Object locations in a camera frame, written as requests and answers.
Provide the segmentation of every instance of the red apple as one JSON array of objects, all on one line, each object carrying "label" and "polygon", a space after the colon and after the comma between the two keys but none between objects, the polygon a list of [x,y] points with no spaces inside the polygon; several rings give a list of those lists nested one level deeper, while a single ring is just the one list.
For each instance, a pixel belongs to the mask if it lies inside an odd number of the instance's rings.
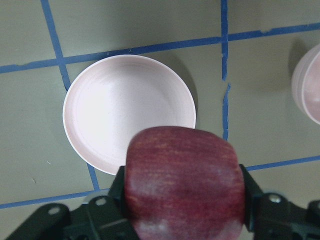
[{"label": "red apple", "polygon": [[130,142],[124,194],[142,240],[235,240],[245,186],[233,147],[206,131],[163,126]]}]

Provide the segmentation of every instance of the tabletop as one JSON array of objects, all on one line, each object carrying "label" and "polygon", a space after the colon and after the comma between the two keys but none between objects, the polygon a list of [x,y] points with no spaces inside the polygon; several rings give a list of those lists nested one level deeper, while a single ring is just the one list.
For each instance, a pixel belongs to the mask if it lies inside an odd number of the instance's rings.
[{"label": "tabletop", "polygon": [[[114,176],[66,137],[70,84],[92,63],[135,54],[189,87],[196,128],[228,140],[264,191],[320,199],[320,126],[296,106],[291,76],[320,43],[318,0],[0,1],[0,239],[39,206],[71,210]],[[243,229],[240,240],[251,239]]]}]

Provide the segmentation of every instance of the apple skin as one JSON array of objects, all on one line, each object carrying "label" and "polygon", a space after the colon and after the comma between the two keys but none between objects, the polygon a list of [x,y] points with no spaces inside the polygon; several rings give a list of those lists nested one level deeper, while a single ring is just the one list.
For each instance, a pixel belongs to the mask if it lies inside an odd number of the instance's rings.
[{"label": "apple skin", "polygon": [[161,126],[130,142],[124,196],[142,240],[235,240],[245,186],[233,147],[206,131]]}]

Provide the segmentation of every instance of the white bowl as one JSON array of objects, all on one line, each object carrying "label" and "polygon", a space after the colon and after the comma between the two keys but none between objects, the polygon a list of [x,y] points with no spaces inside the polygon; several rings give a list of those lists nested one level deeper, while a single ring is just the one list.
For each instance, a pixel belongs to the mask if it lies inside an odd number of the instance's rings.
[{"label": "white bowl", "polygon": [[86,68],[63,104],[63,126],[74,150],[93,167],[115,175],[130,140],[157,126],[195,128],[196,109],[183,80],[148,57],[118,55]]},{"label": "white bowl", "polygon": [[292,95],[299,109],[320,124],[320,44],[308,51],[295,67]]}]

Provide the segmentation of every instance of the pink bowl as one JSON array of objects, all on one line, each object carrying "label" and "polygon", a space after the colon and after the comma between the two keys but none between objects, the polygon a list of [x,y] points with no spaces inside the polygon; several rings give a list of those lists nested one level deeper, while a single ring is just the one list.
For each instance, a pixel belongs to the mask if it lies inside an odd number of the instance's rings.
[{"label": "pink bowl", "polygon": [[308,51],[295,67],[292,95],[299,109],[320,124],[320,44]]}]

